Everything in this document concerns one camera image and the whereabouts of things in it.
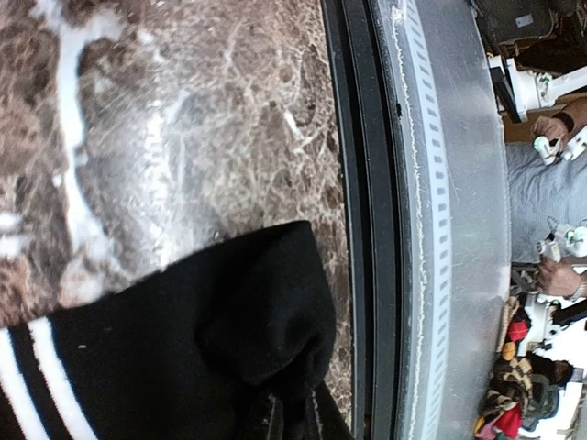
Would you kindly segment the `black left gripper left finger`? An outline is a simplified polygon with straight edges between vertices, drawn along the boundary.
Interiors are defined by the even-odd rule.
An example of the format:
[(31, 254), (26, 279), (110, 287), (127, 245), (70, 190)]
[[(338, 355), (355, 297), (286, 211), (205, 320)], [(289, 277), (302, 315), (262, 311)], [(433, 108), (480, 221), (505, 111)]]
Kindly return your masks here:
[(271, 395), (269, 415), (265, 418), (265, 438), (316, 439), (316, 412), (312, 400), (287, 403)]

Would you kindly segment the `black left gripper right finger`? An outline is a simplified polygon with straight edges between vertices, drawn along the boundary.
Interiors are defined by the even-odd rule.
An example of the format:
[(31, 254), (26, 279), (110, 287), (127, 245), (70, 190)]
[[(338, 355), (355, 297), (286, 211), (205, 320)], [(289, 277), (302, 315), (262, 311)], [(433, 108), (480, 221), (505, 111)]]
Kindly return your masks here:
[(316, 423), (321, 440), (350, 440), (351, 435), (325, 382), (314, 392)]

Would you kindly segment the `black striped sock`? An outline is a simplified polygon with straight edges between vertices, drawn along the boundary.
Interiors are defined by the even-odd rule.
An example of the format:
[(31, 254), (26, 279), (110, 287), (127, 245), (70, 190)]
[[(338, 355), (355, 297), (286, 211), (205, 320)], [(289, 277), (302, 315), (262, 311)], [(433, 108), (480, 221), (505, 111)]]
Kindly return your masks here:
[(314, 405), (335, 338), (311, 225), (264, 228), (4, 329), (1, 436), (266, 439), (270, 396)]

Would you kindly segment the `operator right hand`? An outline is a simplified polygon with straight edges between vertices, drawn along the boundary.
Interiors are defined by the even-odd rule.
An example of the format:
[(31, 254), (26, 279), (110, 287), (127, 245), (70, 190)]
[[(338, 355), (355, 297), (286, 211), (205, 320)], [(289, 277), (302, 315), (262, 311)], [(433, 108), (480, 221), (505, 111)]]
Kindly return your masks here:
[(581, 285), (581, 275), (571, 264), (556, 262), (543, 257), (537, 265), (537, 287), (544, 293), (559, 296), (572, 296)]

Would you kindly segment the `operator left hand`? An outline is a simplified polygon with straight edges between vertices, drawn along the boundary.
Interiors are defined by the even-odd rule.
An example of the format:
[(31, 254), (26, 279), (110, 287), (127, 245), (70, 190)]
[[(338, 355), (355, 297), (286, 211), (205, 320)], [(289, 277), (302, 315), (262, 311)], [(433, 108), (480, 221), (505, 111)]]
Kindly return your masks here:
[(546, 137), (550, 142), (558, 143), (560, 149), (564, 149), (572, 128), (574, 123), (569, 116), (559, 112), (553, 116), (540, 116), (532, 126), (532, 133), (535, 138)]

